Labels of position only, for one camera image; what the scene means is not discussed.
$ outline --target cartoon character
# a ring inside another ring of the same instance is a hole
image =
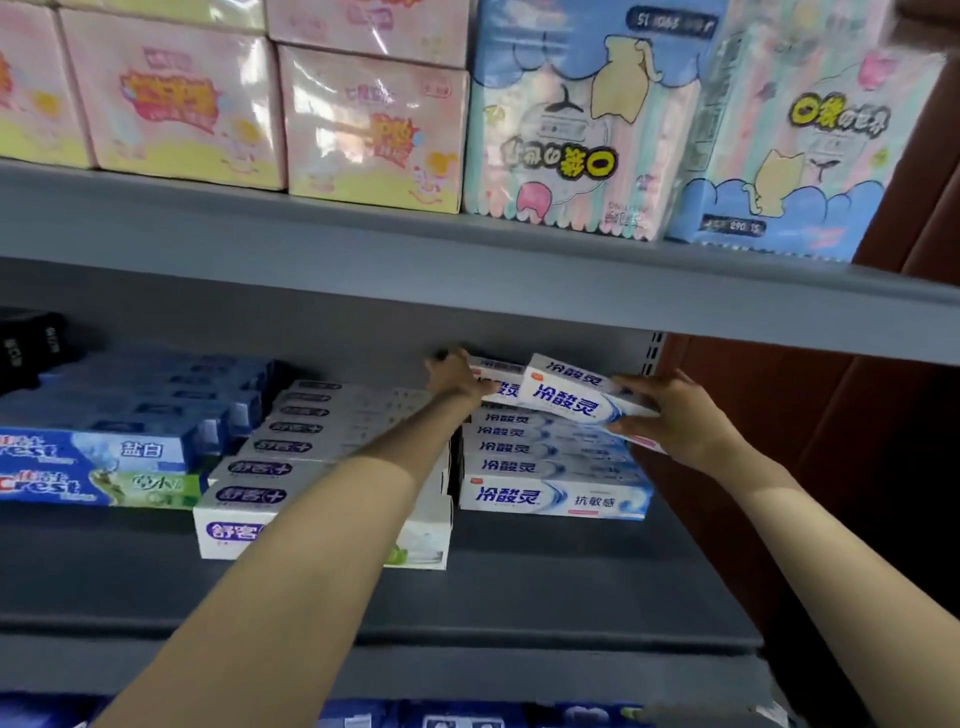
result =
[[[610,114],[633,124],[643,110],[650,83],[662,81],[654,66],[654,51],[649,40],[629,36],[608,36],[607,65],[593,77],[594,119]]]
[[[250,174],[256,171],[256,148],[260,143],[260,129],[244,118],[230,122],[228,132],[220,132],[228,146],[230,157],[224,159],[234,172]]]
[[[800,186],[804,172],[804,153],[785,157],[776,149],[770,150],[760,165],[753,184],[744,183],[743,190],[750,195],[750,211],[764,217],[783,217],[783,200]]]
[[[451,172],[456,171],[458,159],[459,157],[455,154],[429,153],[422,167],[419,165],[414,167],[414,181],[419,182],[420,187],[416,191],[411,190],[410,194],[425,205],[441,202],[444,182]]]

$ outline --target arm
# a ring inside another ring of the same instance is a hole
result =
[[[960,725],[960,621],[747,444],[689,377],[618,381],[656,399],[661,416],[624,418],[611,429],[657,440],[733,496],[874,720]]]
[[[424,479],[493,384],[430,361],[434,399],[280,512],[96,728],[308,728]]]

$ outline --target cartoon illustration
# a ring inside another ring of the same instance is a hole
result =
[[[629,36],[608,36],[607,65],[593,79],[590,115],[594,119],[610,114],[628,124],[636,122],[650,91],[650,83],[663,80],[654,65],[649,40]]]
[[[804,157],[803,153],[785,157],[776,149],[770,150],[754,183],[743,185],[743,190],[750,195],[750,211],[754,215],[783,217],[783,200],[800,186]]]

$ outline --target gray metal shelf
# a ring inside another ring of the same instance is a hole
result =
[[[475,215],[0,162],[0,256],[960,364],[960,288]]]
[[[666,504],[643,523],[461,512],[447,571],[386,570],[338,696],[768,699],[761,637]],[[227,568],[189,514],[0,506],[0,692],[116,692]]]

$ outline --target pastel packaging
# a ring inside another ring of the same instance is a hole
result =
[[[93,166],[60,22],[50,8],[0,0],[0,157]]]
[[[837,18],[827,3],[787,3],[786,17],[732,34],[691,135],[670,237],[853,258],[944,64],[873,45],[888,5]],[[827,21],[804,33],[789,12],[805,7]]]
[[[102,10],[192,25],[257,31],[267,26],[263,0],[60,0],[67,8]]]
[[[61,15],[100,166],[284,186],[270,41],[101,12]]]
[[[652,495],[653,487],[636,467],[487,453],[464,457],[460,507],[642,521]]]
[[[486,395],[484,401],[498,404],[515,405],[516,393],[523,380],[523,366],[512,364],[509,361],[498,361],[483,356],[471,356],[467,364],[470,371],[478,379],[490,379],[499,385],[499,389],[491,395]]]
[[[467,65],[470,0],[267,0],[270,37],[364,56]]]
[[[611,379],[539,353],[527,365],[519,400],[524,406],[552,412],[586,427],[602,427],[621,417],[660,415],[653,402],[632,395]],[[660,445],[645,437],[624,439],[663,452]]]
[[[467,72],[281,47],[290,193],[460,211]]]
[[[483,0],[464,208],[645,240],[727,0]]]

